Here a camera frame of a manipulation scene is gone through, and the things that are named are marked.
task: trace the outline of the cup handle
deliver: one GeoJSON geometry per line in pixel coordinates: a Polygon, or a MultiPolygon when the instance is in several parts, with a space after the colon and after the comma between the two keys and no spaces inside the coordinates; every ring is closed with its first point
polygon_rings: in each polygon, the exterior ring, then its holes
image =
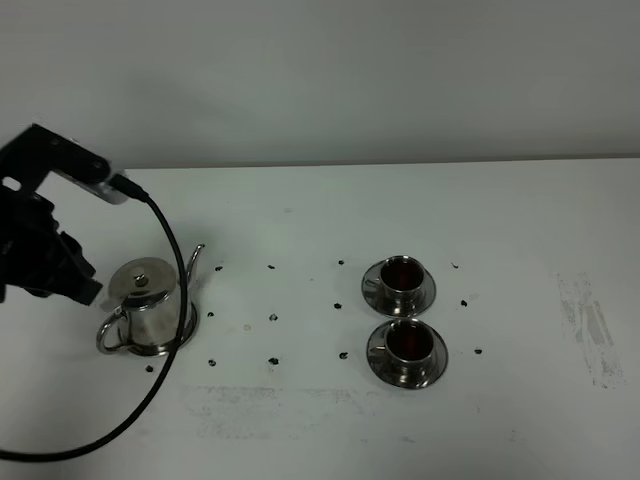
{"type": "Polygon", "coordinates": [[[100,353],[104,353],[105,355],[111,355],[116,353],[118,350],[121,350],[124,347],[127,347],[127,343],[119,342],[115,345],[106,345],[104,340],[107,336],[107,332],[111,327],[116,325],[118,320],[121,318],[126,318],[126,314],[122,312],[122,310],[118,309],[115,313],[111,314],[109,318],[107,318],[104,323],[100,326],[98,330],[98,334],[96,335],[96,347],[100,353]]]}

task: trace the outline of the white table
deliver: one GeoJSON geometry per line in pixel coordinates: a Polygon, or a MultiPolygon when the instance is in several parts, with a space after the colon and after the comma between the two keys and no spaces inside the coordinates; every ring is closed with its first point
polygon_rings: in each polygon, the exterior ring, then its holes
{"type": "MultiPolygon", "coordinates": [[[[1,478],[638,478],[639,161],[130,173],[185,256],[207,244],[200,329],[117,441],[60,464],[0,463],[1,478]],[[438,286],[421,318],[450,363],[425,390],[382,383],[365,358],[383,318],[360,279],[394,254],[438,286]]],[[[99,280],[133,258],[172,259],[146,206],[55,176],[40,193],[99,280]]],[[[6,448],[94,440],[163,362],[99,354],[97,307],[10,289],[0,312],[6,448]]]]}

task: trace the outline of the stainless steel teapot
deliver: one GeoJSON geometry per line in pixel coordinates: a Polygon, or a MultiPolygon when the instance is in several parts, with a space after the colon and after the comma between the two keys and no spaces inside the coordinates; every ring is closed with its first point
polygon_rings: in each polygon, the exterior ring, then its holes
{"type": "MultiPolygon", "coordinates": [[[[196,247],[187,263],[187,283],[193,286],[196,266],[203,244],[196,247]]],[[[180,288],[175,269],[161,258],[145,257],[123,265],[111,278],[109,302],[116,304],[96,336],[101,353],[112,354],[126,349],[142,356],[166,353],[176,335],[180,311],[180,288]],[[117,326],[119,341],[105,343],[111,327],[117,326]]],[[[189,296],[187,318],[181,346],[191,338],[198,323],[198,313],[189,296]]]]}

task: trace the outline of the scuff mark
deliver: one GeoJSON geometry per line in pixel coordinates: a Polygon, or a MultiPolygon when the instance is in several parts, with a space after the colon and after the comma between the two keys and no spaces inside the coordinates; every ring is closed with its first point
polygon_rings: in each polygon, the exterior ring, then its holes
{"type": "Polygon", "coordinates": [[[586,273],[575,280],[557,276],[563,334],[580,347],[594,385],[607,389],[626,384],[600,303],[593,300],[586,273]]]}

